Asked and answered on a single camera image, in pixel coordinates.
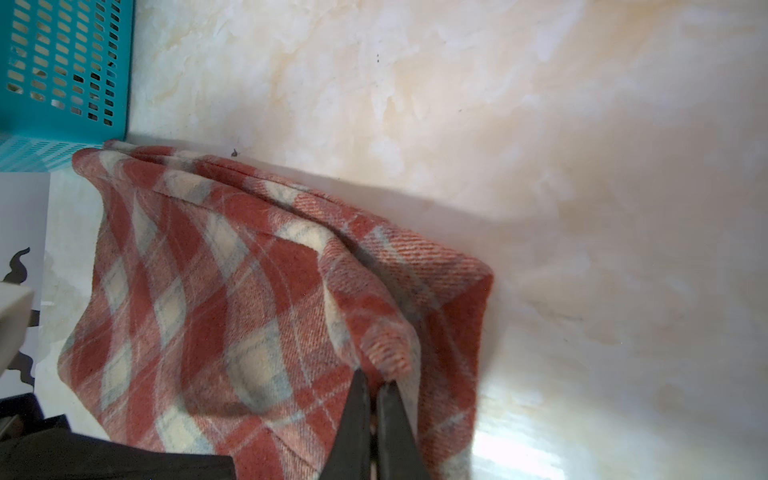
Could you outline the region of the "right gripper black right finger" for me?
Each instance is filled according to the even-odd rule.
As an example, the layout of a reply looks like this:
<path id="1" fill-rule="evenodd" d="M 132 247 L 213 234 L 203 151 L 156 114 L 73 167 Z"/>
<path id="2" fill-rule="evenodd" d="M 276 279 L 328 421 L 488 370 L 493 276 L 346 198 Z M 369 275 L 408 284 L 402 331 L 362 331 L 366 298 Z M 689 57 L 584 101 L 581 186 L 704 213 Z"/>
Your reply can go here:
<path id="1" fill-rule="evenodd" d="M 430 474 L 395 382 L 389 382 L 379 389 L 376 416 L 377 478 L 429 480 Z"/>

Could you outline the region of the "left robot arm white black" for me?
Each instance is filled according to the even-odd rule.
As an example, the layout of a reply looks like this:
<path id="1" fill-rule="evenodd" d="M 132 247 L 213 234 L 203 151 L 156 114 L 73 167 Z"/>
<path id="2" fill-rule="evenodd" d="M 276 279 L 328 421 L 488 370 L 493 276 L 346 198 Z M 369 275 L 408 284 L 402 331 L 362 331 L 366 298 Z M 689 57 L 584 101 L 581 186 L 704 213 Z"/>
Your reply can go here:
<path id="1" fill-rule="evenodd" d="M 3 479 L 234 479 L 228 456 L 157 453 L 71 431 L 32 393 L 1 399 Z"/>

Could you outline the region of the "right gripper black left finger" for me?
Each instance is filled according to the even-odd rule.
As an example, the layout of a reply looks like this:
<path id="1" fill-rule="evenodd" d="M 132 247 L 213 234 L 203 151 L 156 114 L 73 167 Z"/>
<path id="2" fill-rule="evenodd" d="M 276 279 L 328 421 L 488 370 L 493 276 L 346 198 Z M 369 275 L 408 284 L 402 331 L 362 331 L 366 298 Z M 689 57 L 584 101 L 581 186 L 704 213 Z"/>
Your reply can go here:
<path id="1" fill-rule="evenodd" d="M 356 370 L 319 480 L 371 479 L 371 414 L 368 380 L 362 370 Z"/>

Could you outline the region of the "red plaid skirt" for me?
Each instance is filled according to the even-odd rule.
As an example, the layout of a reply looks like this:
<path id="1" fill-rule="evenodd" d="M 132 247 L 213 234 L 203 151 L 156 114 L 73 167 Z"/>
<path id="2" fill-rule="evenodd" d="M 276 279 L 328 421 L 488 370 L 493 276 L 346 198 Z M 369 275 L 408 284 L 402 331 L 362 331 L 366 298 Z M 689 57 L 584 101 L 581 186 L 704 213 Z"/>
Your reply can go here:
<path id="1" fill-rule="evenodd" d="M 362 370 L 429 475 L 469 477 L 489 266 L 231 159 L 110 141 L 72 166 L 104 212 L 58 374 L 112 440 L 310 479 Z"/>

